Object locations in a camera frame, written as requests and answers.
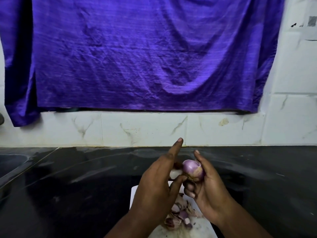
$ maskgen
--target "white wall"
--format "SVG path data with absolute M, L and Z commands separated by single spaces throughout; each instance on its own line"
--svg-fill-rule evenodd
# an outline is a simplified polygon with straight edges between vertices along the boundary
M 4 59 L 0 47 L 0 147 L 317 145 L 317 42 L 300 41 L 307 0 L 287 0 L 278 52 L 260 112 L 42 113 L 14 128 L 4 107 Z

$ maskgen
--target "kitchen counter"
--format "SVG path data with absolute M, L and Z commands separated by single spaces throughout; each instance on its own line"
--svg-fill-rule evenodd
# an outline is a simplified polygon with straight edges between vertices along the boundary
M 196 148 L 182 148 L 179 159 Z M 201 147 L 274 237 L 317 237 L 317 147 Z M 1 238 L 101 238 L 168 148 L 0 148 Z M 214 226 L 218 237 L 222 235 Z

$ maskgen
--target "white cutting board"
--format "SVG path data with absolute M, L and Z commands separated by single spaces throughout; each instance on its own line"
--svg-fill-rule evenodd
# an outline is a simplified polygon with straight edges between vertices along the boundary
M 130 198 L 130 208 L 132 206 L 133 198 L 138 186 L 133 186 L 131 189 L 131 198 Z M 184 193 L 184 186 L 182 185 L 180 193 Z M 200 212 L 195 200 L 187 195 L 183 196 L 184 200 L 188 200 L 188 202 L 192 205 L 192 208 L 196 211 Z M 162 226 L 158 226 L 155 230 L 150 234 L 149 238 L 217 238 L 217 235 L 212 228 L 212 225 L 206 218 L 195 218 L 190 217 L 193 228 L 191 230 L 187 230 L 184 227 L 181 227 L 175 231 L 169 231 L 163 228 Z

